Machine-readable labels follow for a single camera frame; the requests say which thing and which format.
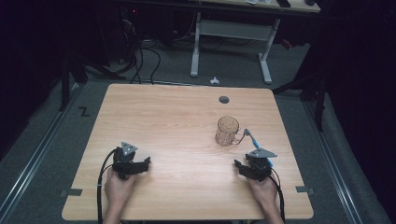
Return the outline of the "person's left hand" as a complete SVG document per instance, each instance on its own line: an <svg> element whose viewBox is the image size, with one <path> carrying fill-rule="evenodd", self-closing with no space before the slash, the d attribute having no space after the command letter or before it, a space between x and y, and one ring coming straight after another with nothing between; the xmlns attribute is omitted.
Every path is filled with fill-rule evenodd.
<svg viewBox="0 0 396 224"><path fill-rule="evenodd" d="M105 192L109 208L122 208L130 199L137 175L129 175L127 180L119 178L113 169L107 171Z"/></svg>

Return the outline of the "white-legged desk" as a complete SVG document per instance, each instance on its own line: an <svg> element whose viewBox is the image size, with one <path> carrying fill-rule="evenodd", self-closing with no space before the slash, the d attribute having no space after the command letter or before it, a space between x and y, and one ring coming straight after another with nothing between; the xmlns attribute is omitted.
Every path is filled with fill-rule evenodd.
<svg viewBox="0 0 396 224"><path fill-rule="evenodd" d="M246 3L245 0L197 0L197 4L199 7L208 6L209 4L220 4L221 6L241 7L242 9L258 9L259 11L292 12L298 15L309 15L310 13L316 15L320 12L320 6L316 3L316 0L288 1L291 7L280 7L276 0L272 0L270 5L251 5ZM195 16L194 48L190 71L192 77L197 77L199 74L200 37L202 35L207 35L263 41L265 46L263 47L263 51L258 54L258 60L261 66L264 83L272 83L267 57L280 24L279 16L275 17L271 24L259 24L257 21L237 22L222 19L203 19L200 12L197 12Z"/></svg>

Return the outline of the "clear glass mug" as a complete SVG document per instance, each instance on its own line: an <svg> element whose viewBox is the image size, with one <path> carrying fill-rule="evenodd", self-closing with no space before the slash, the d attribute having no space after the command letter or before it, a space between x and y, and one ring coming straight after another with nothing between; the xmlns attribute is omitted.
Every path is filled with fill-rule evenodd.
<svg viewBox="0 0 396 224"><path fill-rule="evenodd" d="M238 145L245 136L245 130L240 128L237 119L224 116L218 120L215 140L220 146Z"/></svg>

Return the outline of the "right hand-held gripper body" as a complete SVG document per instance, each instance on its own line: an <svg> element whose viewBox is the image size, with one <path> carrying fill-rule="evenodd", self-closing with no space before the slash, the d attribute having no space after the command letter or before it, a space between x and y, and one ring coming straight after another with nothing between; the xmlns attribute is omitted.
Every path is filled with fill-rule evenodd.
<svg viewBox="0 0 396 224"><path fill-rule="evenodd" d="M247 177L263 181L272 173L273 164L270 158L275 158L276 154L264 148L256 148L246 155L248 163Z"/></svg>

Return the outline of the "grey tape strip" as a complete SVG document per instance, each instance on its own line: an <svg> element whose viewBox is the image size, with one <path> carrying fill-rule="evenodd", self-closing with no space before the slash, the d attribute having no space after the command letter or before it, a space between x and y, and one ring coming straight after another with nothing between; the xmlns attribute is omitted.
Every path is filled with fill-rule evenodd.
<svg viewBox="0 0 396 224"><path fill-rule="evenodd" d="M295 187L298 193L306 193L307 195L315 195L315 190L307 186L297 186Z"/></svg>
<svg viewBox="0 0 396 224"><path fill-rule="evenodd" d="M60 192L60 197L66 198L68 196L80 196L82 193L81 189L63 189Z"/></svg>

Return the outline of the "person's right hand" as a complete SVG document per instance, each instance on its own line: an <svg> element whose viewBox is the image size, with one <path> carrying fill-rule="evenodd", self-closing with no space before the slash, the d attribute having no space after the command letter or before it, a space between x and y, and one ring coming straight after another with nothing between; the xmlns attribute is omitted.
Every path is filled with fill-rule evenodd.
<svg viewBox="0 0 396 224"><path fill-rule="evenodd" d="M269 177L263 181L248 178L247 182L250 185L255 200L259 203L263 211L276 209L276 185Z"/></svg>

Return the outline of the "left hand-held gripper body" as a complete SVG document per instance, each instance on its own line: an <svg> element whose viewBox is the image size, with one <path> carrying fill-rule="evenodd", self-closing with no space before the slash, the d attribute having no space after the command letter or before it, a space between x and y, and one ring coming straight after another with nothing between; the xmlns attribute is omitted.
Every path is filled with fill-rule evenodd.
<svg viewBox="0 0 396 224"><path fill-rule="evenodd" d="M137 147L126 142L122 142L121 147L116 148L112 168L121 180L127 180L130 175L138 174L138 167L134 163L136 151Z"/></svg>

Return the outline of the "dark equipment with red light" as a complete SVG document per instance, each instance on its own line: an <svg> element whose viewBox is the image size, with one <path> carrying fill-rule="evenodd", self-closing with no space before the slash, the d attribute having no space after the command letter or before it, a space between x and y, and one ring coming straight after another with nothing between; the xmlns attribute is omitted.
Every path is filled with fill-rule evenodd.
<svg viewBox="0 0 396 224"><path fill-rule="evenodd" d="M126 57L129 63L134 63L139 45L138 11L135 7L120 7L120 17L126 42Z"/></svg>

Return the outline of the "black metal stand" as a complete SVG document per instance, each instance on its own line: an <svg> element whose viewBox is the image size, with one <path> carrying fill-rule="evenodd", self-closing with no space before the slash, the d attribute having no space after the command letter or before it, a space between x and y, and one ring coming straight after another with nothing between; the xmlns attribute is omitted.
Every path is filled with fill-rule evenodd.
<svg viewBox="0 0 396 224"><path fill-rule="evenodd" d="M309 75L298 75L292 82L273 89L273 94L280 94L287 90L300 90L300 100L303 102L314 101L314 123L322 132L322 116L324 110L326 76L321 72L314 72Z"/></svg>
<svg viewBox="0 0 396 224"><path fill-rule="evenodd" d="M65 111L70 101L70 77L73 77L77 84L85 84L88 81L88 76L85 72L84 58L76 53L68 53L62 60L62 97L61 97L61 111Z"/></svg>

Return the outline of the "blue toothbrush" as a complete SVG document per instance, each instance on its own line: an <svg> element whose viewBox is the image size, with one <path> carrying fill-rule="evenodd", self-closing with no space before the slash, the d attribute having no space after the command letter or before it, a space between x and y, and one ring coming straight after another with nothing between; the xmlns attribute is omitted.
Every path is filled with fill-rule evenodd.
<svg viewBox="0 0 396 224"><path fill-rule="evenodd" d="M253 146L255 147L254 150L250 151L246 157L250 160L254 160L255 162L258 162L259 159L263 159L264 161L268 162L268 165L270 168L273 167L273 164L270 161L270 158L275 158L276 154L264 149L262 147L260 147L259 143L257 142L257 140L254 138L253 134L251 133L251 131L249 129L245 129L244 130L244 134L246 136L249 136Z"/></svg>

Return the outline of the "metal floor rail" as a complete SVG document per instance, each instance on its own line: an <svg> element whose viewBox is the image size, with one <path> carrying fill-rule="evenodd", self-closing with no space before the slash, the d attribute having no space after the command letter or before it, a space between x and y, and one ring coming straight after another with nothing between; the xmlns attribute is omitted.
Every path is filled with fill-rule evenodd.
<svg viewBox="0 0 396 224"><path fill-rule="evenodd" d="M328 173L332 179L332 183L337 192L341 205L344 208L349 224L363 224L361 215L356 207L356 204L354 203L354 200L352 199L350 190L331 152L324 133L318 128L318 125L316 124L313 106L307 102L302 102L302 105L319 141L319 148L322 153L324 163L328 169Z"/></svg>
<svg viewBox="0 0 396 224"><path fill-rule="evenodd" d="M21 196L50 149L65 114L84 84L73 84L62 101L61 85L57 85L46 102L29 119L27 126L0 161L0 224L6 224Z"/></svg>

